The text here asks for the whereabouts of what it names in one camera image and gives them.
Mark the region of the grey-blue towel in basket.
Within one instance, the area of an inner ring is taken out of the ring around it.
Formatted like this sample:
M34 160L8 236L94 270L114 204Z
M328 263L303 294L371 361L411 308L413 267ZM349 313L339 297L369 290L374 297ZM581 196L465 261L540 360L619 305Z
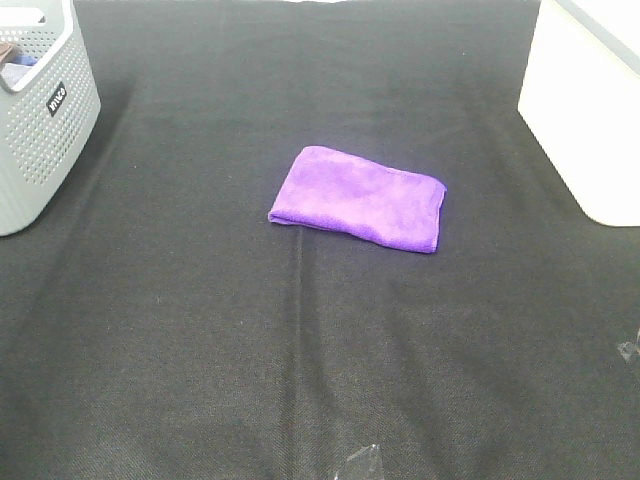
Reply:
M38 60L30 55L17 54L1 68L1 77L4 82L13 87L18 83L36 64Z

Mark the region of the purple microfiber towel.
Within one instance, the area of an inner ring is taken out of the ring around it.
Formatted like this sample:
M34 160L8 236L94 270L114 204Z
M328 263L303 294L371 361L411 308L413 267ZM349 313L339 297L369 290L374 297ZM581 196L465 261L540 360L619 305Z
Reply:
M324 146L295 158L270 222L345 233L392 249L434 253L446 186Z

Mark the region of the brown towel in basket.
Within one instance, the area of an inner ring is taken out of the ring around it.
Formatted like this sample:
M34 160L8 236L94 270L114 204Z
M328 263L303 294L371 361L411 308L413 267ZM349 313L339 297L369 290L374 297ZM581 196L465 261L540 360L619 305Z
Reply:
M10 62L16 55L16 46L10 42L0 42L0 64Z

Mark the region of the white plastic bin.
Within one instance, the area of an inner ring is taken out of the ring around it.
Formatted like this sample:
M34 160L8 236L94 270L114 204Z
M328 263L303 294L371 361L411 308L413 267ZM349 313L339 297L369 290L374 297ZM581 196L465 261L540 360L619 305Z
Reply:
M638 226L638 2L541 2L518 111L587 217Z

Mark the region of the clear tape right edge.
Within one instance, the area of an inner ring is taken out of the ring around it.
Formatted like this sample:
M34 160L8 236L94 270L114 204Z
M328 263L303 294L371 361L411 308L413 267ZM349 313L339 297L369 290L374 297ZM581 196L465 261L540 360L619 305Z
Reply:
M639 341L640 331L637 332L636 339L634 341L621 342L616 346L619 355L627 364L631 364L639 359Z

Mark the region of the black table cloth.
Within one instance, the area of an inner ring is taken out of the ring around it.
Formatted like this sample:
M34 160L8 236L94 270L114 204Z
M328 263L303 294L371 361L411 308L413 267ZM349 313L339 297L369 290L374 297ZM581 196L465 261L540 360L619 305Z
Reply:
M102 101L1 242L5 479L635 479L639 233L516 110L535 1L80 1ZM267 213L325 145L447 188L420 255Z

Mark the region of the clear tape piece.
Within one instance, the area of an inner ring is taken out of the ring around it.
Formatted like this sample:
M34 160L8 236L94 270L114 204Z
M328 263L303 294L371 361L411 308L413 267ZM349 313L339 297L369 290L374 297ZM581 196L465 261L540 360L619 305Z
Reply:
M349 456L336 471L335 480L383 480L384 470L380 446L372 444L362 447Z

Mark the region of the grey perforated laundry basket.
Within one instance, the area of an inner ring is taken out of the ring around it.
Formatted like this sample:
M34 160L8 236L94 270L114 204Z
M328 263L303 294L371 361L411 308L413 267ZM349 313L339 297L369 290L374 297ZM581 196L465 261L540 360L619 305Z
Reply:
M38 60L13 87L1 77L1 233L7 236L33 223L55 195L101 102L73 2L2 2L1 41Z

